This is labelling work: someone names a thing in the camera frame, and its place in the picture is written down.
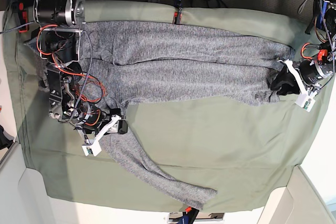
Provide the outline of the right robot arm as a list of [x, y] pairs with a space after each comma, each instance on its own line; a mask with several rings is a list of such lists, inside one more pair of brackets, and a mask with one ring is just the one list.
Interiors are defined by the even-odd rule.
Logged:
[[119, 109], [109, 113], [97, 107], [101, 98], [85, 98], [86, 84], [100, 87], [102, 83], [83, 71], [80, 64], [80, 41], [88, 33], [75, 25], [84, 17], [85, 0], [34, 0], [33, 18], [40, 26], [36, 49], [41, 59], [47, 61], [46, 76], [49, 88], [49, 116], [59, 123], [72, 124], [76, 130], [87, 134], [125, 134], [128, 125]]

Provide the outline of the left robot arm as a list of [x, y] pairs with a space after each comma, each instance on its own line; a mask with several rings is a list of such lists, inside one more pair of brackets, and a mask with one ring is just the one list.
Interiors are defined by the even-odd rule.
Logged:
[[315, 96], [335, 76], [335, 0], [314, 0], [313, 18], [305, 33], [315, 30], [318, 44], [308, 42], [300, 49], [301, 60], [280, 61], [285, 65], [271, 84], [277, 95]]

